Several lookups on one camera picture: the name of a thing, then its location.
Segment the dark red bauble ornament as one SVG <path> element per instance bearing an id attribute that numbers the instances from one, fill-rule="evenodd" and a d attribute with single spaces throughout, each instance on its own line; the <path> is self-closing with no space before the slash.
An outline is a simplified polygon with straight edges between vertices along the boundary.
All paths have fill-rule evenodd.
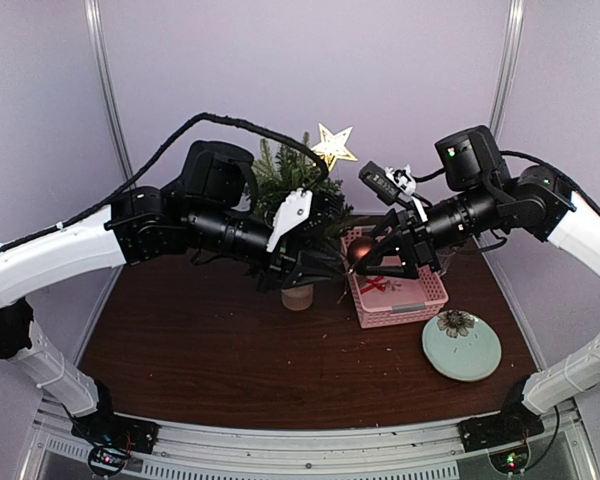
<path id="1" fill-rule="evenodd" d="M 347 247 L 347 260 L 350 264 L 355 264 L 369 254 L 375 245 L 375 239 L 370 236 L 359 236 L 354 238 Z"/>

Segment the burlap bow red ribbon ornament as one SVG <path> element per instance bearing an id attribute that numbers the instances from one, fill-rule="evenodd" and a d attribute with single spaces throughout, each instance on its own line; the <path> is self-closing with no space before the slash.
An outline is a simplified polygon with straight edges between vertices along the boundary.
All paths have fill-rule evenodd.
<path id="1" fill-rule="evenodd" d="M 363 285 L 359 288 L 361 294 L 372 291 L 380 293 L 396 292 L 402 288 L 400 279 L 391 279 L 385 276 L 365 276 Z"/>

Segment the gold star red ornament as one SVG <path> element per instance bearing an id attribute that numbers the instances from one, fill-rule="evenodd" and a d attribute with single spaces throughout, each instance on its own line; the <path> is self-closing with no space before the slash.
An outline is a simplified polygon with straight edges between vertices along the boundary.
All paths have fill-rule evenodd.
<path id="1" fill-rule="evenodd" d="M 319 142 L 311 150 L 323 159 L 328 171 L 332 172 L 339 161 L 358 162 L 359 159 L 347 147 L 347 142 L 353 131 L 349 126 L 344 130 L 333 133 L 322 123 L 318 124 Z"/>

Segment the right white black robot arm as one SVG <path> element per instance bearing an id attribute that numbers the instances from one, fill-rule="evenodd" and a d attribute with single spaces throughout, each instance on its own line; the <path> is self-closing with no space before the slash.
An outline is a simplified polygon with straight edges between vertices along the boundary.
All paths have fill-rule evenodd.
<path id="1" fill-rule="evenodd" d="M 371 231 L 371 247 L 350 249 L 348 270 L 363 276 L 416 279 L 422 267 L 436 270 L 437 253 L 485 231 L 521 228 L 565 251 L 600 278 L 600 207 L 556 167 L 534 157 L 511 176 L 506 157 L 484 125 L 451 134 L 435 144 L 454 196 L 428 208 L 415 201 L 390 210 Z M 493 419 L 499 440 L 515 440 L 562 401 L 600 383 L 600 333 L 557 364 L 530 375 L 509 391 Z"/>

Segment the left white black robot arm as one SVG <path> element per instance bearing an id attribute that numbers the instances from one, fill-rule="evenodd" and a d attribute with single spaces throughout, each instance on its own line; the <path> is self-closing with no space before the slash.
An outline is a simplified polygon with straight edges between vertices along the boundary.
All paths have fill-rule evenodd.
<path id="1" fill-rule="evenodd" d="M 262 291 L 311 285 L 341 273 L 341 256 L 325 232 L 342 214 L 343 200 L 313 187 L 297 188 L 266 223 L 252 210 L 239 209 L 242 198 L 258 197 L 253 164 L 241 147 L 197 141 L 166 186 L 124 190 L 74 224 L 0 244 L 0 359 L 19 364 L 54 396 L 79 434 L 113 444 L 128 423 L 113 411 L 107 388 L 49 343 L 27 302 L 30 293 L 91 271 L 191 249 L 247 263 Z"/>

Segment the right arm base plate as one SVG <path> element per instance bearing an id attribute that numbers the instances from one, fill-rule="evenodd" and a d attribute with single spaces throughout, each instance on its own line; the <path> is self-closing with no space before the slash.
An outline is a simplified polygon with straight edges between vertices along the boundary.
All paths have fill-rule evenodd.
<path id="1" fill-rule="evenodd" d="M 499 413 L 471 417 L 458 424 L 465 452 L 522 442 L 542 434 L 544 425 L 539 416 L 525 409 L 502 410 Z"/>

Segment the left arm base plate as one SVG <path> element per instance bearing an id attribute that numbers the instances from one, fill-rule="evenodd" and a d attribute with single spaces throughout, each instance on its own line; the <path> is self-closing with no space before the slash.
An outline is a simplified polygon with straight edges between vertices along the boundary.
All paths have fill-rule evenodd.
<path id="1" fill-rule="evenodd" d="M 96 411 L 76 417 L 69 415 L 71 433 L 93 446 L 103 446 L 120 452 L 151 454 L 158 437 L 159 426 L 152 421 Z"/>

